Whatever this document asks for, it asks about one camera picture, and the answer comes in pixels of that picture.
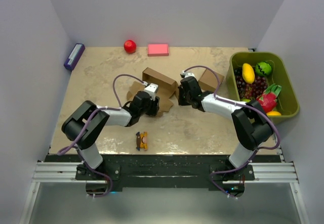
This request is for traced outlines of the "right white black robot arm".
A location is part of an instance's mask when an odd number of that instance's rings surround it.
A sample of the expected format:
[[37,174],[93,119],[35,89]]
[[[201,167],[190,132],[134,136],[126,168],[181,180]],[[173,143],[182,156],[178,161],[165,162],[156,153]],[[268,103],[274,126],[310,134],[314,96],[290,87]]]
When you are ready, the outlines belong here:
[[193,75],[183,76],[178,89],[179,105],[190,105],[201,112],[221,115],[234,124],[238,145],[229,156],[225,169],[214,174],[226,174],[229,179],[237,180],[259,150],[279,147],[279,132],[258,101],[244,103],[210,91],[203,92]]

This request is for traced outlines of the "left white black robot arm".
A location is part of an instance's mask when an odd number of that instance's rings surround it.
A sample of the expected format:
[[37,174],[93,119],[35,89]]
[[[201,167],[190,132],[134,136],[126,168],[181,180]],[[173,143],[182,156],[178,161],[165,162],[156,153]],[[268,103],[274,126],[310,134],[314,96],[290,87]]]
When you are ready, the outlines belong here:
[[160,98],[147,90],[139,91],[132,101],[118,109],[100,107],[91,101],[84,101],[63,123],[61,130],[71,144],[57,152],[61,156],[76,147],[81,158],[88,164],[87,174],[94,180],[105,174],[103,157],[96,140],[105,126],[130,127],[144,114],[156,116]]

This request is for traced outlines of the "small snack wrapper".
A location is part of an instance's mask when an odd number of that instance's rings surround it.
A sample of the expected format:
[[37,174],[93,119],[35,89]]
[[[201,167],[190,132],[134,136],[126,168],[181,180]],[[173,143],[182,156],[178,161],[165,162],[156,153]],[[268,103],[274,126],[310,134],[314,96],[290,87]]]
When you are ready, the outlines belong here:
[[147,144],[147,136],[148,133],[146,131],[140,133],[136,133],[136,149],[140,151],[141,149],[143,150],[148,150],[148,144]]

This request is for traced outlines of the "large brown cardboard box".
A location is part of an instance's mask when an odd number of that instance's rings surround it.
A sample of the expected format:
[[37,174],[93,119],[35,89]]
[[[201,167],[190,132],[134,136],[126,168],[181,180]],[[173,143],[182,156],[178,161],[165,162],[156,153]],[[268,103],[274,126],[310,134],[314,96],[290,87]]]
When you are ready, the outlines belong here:
[[[173,107],[173,103],[170,98],[173,94],[176,94],[177,91],[177,82],[164,74],[161,74],[149,67],[147,67],[142,72],[142,81],[147,82],[148,84],[153,83],[158,85],[157,96],[159,97],[159,111],[156,117],[161,117],[163,113],[169,112],[169,110]],[[129,88],[127,92],[127,107],[131,106],[131,101],[134,99],[135,95],[139,91],[143,91],[145,86],[135,81]]]

